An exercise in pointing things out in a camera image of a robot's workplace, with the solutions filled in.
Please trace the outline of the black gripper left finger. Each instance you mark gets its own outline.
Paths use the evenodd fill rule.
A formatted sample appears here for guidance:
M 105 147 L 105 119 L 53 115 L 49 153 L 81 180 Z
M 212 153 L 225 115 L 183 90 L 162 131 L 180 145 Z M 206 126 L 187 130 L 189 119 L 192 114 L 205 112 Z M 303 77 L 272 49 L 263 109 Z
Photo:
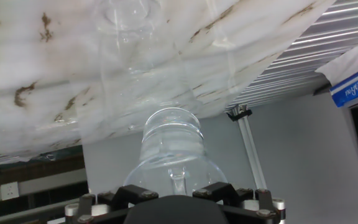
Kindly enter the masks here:
M 124 223 L 131 209 L 130 203 L 137 205 L 157 198 L 157 192 L 136 185 L 119 187 L 116 193 L 84 194 L 78 203 L 65 206 L 65 223 Z

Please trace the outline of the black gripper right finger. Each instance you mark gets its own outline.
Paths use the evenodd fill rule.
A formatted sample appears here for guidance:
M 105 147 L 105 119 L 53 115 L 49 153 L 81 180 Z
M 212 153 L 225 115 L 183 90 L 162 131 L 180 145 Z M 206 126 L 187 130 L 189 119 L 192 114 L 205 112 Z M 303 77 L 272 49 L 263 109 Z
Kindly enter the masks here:
M 229 183 L 217 182 L 195 190 L 192 197 L 222 202 L 218 207 L 229 223 L 285 223 L 285 202 L 273 198 L 267 189 L 235 189 Z

